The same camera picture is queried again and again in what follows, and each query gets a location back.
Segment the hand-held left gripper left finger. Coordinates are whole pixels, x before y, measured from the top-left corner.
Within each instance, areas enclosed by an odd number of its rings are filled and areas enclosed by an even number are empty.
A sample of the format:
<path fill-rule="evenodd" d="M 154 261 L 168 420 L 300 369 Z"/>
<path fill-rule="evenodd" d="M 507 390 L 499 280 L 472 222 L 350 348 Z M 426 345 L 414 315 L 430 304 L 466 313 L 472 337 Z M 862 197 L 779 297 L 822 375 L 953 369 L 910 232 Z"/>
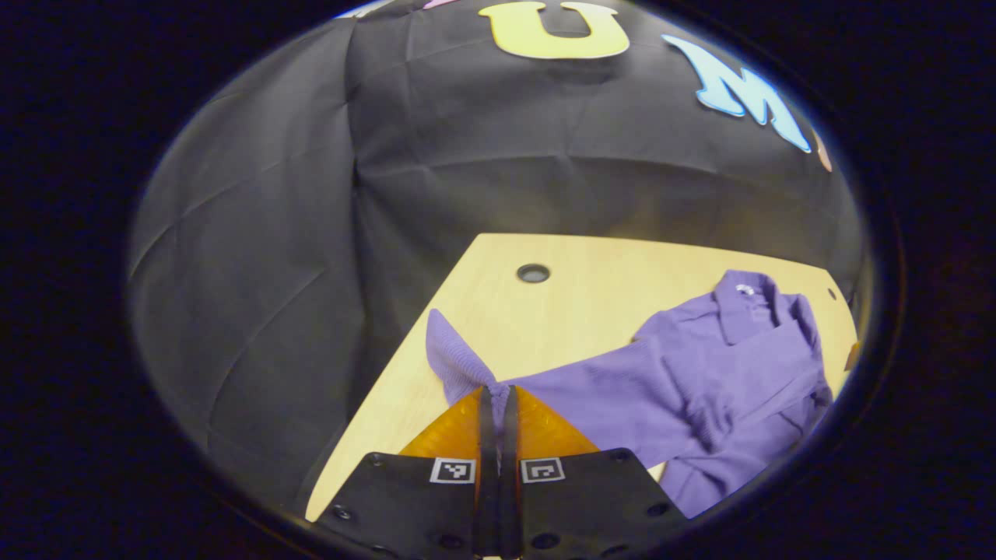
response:
<path fill-rule="evenodd" d="M 494 545 L 492 396 L 473 390 L 400 453 L 367 453 L 317 518 L 371 560 L 476 560 Z"/>

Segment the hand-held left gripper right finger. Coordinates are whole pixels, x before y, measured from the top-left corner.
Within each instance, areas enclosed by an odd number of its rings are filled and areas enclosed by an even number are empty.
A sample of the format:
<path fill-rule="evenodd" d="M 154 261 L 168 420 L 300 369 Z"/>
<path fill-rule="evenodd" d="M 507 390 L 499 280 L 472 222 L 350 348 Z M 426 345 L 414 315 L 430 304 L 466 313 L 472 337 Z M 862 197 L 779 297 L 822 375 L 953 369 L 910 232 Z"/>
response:
<path fill-rule="evenodd" d="M 523 387 L 509 391 L 503 429 L 503 556 L 644 560 L 686 530 L 631 449 L 600 449 Z"/>

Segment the purple button shirt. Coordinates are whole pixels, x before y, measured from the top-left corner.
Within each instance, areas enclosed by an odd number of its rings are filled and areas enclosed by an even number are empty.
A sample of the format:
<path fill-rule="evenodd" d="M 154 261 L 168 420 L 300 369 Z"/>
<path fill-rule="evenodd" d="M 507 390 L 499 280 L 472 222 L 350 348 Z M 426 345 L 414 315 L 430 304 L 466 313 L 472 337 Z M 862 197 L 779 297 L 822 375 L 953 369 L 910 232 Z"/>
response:
<path fill-rule="evenodd" d="M 833 401 L 808 299 L 751 271 L 652 315 L 626 346 L 523 378 L 496 379 L 437 310 L 426 355 L 449 404 L 488 387 L 501 425 L 520 387 L 600 449 L 663 464 L 659 485 L 688 518 L 786 457 Z"/>

